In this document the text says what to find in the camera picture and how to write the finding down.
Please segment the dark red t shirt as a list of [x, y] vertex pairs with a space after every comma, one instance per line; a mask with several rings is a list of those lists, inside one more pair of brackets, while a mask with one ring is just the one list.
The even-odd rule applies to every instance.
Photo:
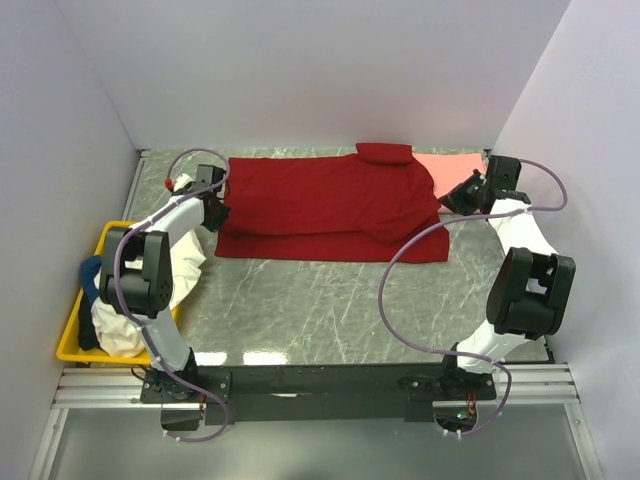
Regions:
[[233, 158], [222, 258], [388, 262], [435, 225], [434, 181], [404, 144], [320, 158]]

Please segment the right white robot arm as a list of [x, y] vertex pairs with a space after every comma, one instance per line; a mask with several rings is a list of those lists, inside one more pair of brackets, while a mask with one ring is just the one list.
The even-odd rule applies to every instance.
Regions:
[[557, 212], [568, 196], [559, 183], [561, 203], [535, 207], [518, 189], [523, 161], [490, 155], [484, 173], [477, 170], [439, 198], [452, 212], [485, 219], [497, 234], [504, 260], [489, 291], [485, 320], [465, 340], [454, 345], [454, 365], [441, 371], [444, 395], [460, 399], [474, 386], [473, 375], [489, 374], [494, 363], [513, 349], [545, 335], [562, 323], [576, 263], [559, 254], [546, 240], [534, 214]]

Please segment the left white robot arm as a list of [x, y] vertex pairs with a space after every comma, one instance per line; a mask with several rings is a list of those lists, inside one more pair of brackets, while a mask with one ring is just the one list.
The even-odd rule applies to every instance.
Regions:
[[195, 179], [173, 191], [163, 208], [130, 227], [111, 227], [104, 237], [100, 299], [139, 331], [151, 357], [149, 381], [179, 402], [197, 395], [200, 378], [170, 308], [171, 248], [197, 226], [221, 228], [230, 214], [218, 197], [227, 178], [224, 168], [200, 164]]

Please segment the folded pink t shirt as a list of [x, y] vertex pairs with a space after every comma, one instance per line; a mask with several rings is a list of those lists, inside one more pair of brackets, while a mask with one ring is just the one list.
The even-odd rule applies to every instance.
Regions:
[[414, 158], [429, 172], [434, 181], [434, 195], [437, 198], [448, 194], [460, 183], [466, 181], [475, 170], [486, 171], [480, 153], [426, 154], [415, 153]]

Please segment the dark blue t shirt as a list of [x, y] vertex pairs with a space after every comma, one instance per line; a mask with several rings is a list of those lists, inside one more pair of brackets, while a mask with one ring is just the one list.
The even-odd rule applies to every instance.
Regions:
[[89, 305], [92, 305], [99, 297], [99, 289], [96, 286], [96, 278], [99, 276], [102, 266], [102, 258], [99, 255], [91, 256], [80, 265], [80, 280], [84, 294]]

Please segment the cream white t shirt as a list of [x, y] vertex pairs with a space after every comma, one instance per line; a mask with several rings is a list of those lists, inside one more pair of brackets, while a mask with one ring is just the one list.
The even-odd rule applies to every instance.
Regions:
[[[175, 310], [193, 291], [206, 257], [195, 231], [185, 234], [170, 249], [173, 289], [169, 306]], [[135, 327], [122, 314], [96, 295], [90, 300], [91, 319], [99, 347], [111, 357], [133, 358], [145, 350]]]

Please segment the black garment in bin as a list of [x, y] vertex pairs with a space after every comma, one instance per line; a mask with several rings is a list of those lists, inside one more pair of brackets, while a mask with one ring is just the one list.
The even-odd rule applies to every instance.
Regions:
[[91, 306], [86, 294], [81, 297], [78, 310], [78, 346], [83, 351], [89, 351], [100, 346], [93, 323]]

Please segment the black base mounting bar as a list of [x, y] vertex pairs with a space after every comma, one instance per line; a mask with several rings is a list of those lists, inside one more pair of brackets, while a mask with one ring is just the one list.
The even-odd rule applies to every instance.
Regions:
[[170, 430], [196, 428], [203, 420], [234, 422], [401, 418], [431, 422], [437, 402], [465, 404], [493, 400], [488, 374], [466, 374], [447, 363], [202, 366], [202, 397], [176, 385], [164, 373], [147, 373], [143, 405], [161, 405], [161, 423]]

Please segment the aluminium frame rail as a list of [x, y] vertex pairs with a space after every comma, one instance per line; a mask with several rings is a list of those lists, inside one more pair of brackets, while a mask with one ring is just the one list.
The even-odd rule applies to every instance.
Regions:
[[[511, 364], [509, 406], [579, 404], [580, 395], [566, 364]], [[142, 382], [126, 368], [65, 368], [53, 409], [160, 409], [140, 400]]]

